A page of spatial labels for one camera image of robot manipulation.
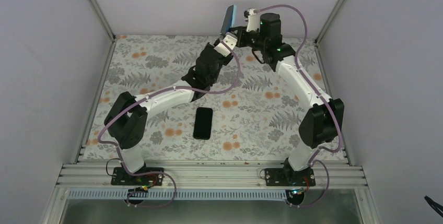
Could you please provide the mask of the blue phone with black screen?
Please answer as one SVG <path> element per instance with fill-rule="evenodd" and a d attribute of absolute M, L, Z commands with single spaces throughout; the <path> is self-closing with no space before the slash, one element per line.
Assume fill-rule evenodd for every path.
<path fill-rule="evenodd" d="M 230 5 L 226 9 L 223 23 L 222 23 L 220 33 L 219 33 L 221 36 L 224 37 L 226 35 L 226 33 L 229 31 L 229 29 L 231 28 L 231 26 L 233 25 L 233 21 L 235 18 L 235 11 L 236 11 L 235 5 Z"/>

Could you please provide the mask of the light blue phone case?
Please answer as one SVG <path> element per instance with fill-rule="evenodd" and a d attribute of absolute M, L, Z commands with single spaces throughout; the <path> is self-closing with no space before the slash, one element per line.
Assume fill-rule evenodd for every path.
<path fill-rule="evenodd" d="M 237 6 L 236 5 L 230 5 L 225 14 L 225 21 L 224 21 L 224 32 L 228 32 L 230 28 L 232 28 L 235 25 L 235 19 L 236 19 L 236 11 Z"/>

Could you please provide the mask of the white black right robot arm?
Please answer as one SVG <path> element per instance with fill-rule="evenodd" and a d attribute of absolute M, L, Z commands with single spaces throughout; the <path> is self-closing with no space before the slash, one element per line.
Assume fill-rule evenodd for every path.
<path fill-rule="evenodd" d="M 285 159 L 281 169 L 267 170 L 267 184 L 307 183 L 313 175 L 314 159 L 321 150 L 342 150 L 344 103 L 341 99 L 332 99 L 308 76 L 298 59 L 299 51 L 283 42 L 278 14 L 259 14 L 252 8 L 244 12 L 244 17 L 246 26 L 231 28 L 238 37 L 237 47 L 248 46 L 253 53 L 260 52 L 262 56 L 257 60 L 268 64 L 290 84 L 300 103 L 307 108 L 298 130 L 302 144 Z"/>

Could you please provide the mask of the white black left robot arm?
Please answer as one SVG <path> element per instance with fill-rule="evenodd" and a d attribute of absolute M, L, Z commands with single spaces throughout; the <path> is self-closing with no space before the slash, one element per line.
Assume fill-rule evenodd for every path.
<path fill-rule="evenodd" d="M 169 87 L 145 95 L 133 96 L 124 92 L 118 96 L 104 121 L 98 141 L 104 143 L 101 138 L 105 132 L 113 137 L 108 143 L 116 147 L 125 170 L 124 177 L 131 184 L 138 185 L 145 179 L 145 162 L 138 143 L 144 135 L 147 120 L 176 105 L 195 101 L 206 94 L 217 94 L 211 86 L 217 81 L 222 66 L 231 59 L 239 60 L 234 53 L 236 44 L 237 41 L 229 37 L 220 38 L 215 45 L 207 44 L 188 73 Z"/>

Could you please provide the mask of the floral patterned table mat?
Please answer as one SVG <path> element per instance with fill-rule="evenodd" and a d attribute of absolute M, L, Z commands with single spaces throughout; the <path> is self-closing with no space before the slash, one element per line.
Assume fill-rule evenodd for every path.
<path fill-rule="evenodd" d="M 111 137 L 98 134 L 117 97 L 140 95 L 172 85 L 194 65 L 208 36 L 118 36 L 97 111 L 83 154 L 84 159 L 116 157 Z M 298 126 L 306 114 L 290 85 L 250 48 L 236 49 L 240 64 L 231 61 L 220 72 L 212 91 L 192 103 L 151 116 L 141 152 L 152 160 L 284 160 L 302 144 Z M 193 137 L 196 109 L 212 108 L 209 140 Z"/>

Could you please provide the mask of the black object at corner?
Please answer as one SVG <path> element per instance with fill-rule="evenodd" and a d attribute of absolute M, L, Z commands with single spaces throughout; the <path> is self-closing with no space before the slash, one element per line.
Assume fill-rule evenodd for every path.
<path fill-rule="evenodd" d="M 424 200 L 426 203 L 434 210 L 439 216 L 443 217 L 442 205 L 432 200 L 427 195 L 424 196 Z"/>

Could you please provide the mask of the aluminium frame post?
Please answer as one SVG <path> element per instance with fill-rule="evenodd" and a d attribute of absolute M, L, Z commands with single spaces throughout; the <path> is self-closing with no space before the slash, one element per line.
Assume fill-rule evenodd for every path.
<path fill-rule="evenodd" d="M 326 22 L 322 26 L 317 38 L 315 39 L 316 47 L 320 46 L 321 41 L 325 37 L 328 29 L 330 28 L 332 22 L 334 21 L 335 17 L 339 13 L 339 11 L 340 11 L 341 7 L 343 6 L 343 4 L 345 3 L 345 1 L 346 0 L 337 0 L 336 1 L 332 11 L 330 12 L 330 14 L 328 15 L 328 17 L 326 19 Z"/>
<path fill-rule="evenodd" d="M 115 34 L 113 33 L 102 9 L 100 8 L 100 5 L 98 4 L 97 0 L 89 0 L 89 2 L 92 5 L 92 8 L 95 12 L 95 14 L 97 15 L 102 27 L 104 28 L 104 30 L 106 31 L 108 37 L 110 38 L 111 41 L 115 40 Z"/>

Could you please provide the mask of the right aluminium frame post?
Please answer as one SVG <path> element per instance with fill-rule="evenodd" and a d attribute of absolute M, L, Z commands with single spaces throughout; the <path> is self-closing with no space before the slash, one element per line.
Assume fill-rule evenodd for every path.
<path fill-rule="evenodd" d="M 339 11 L 340 11 L 341 7 L 343 6 L 343 4 L 345 3 L 345 1 L 346 0 L 337 0 L 336 1 L 332 11 L 330 12 L 330 14 L 328 15 L 328 17 L 326 19 L 326 22 L 322 26 L 317 38 L 315 39 L 316 47 L 320 46 L 321 41 L 325 37 L 328 29 L 330 28 L 332 22 L 334 21 L 335 17 L 339 13 Z"/>

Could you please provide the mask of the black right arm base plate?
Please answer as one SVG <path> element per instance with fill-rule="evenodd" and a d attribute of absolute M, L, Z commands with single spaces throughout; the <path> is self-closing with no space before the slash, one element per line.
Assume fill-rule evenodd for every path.
<path fill-rule="evenodd" d="M 316 186 L 311 168 L 301 171 L 286 171 L 284 168 L 264 169 L 266 186 Z"/>

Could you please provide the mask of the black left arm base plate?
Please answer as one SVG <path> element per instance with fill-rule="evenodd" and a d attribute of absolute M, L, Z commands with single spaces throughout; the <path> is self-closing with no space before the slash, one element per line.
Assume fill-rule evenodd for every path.
<path fill-rule="evenodd" d="M 123 167 L 116 167 L 113 170 L 111 185 L 124 186 L 162 186 L 163 174 L 151 175 L 129 175 Z"/>

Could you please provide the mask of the aluminium mounting rail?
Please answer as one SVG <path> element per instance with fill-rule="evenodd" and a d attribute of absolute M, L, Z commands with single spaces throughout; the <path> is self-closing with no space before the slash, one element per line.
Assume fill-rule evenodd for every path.
<path fill-rule="evenodd" d="M 164 171 L 172 176 L 179 189 L 265 189 L 264 168 L 279 167 L 276 162 L 263 164 L 167 162 Z M 328 185 L 330 189 L 367 188 L 362 167 L 343 162 L 325 162 L 313 167 L 315 190 Z M 111 178 L 103 162 L 65 164 L 56 187 L 111 187 Z"/>

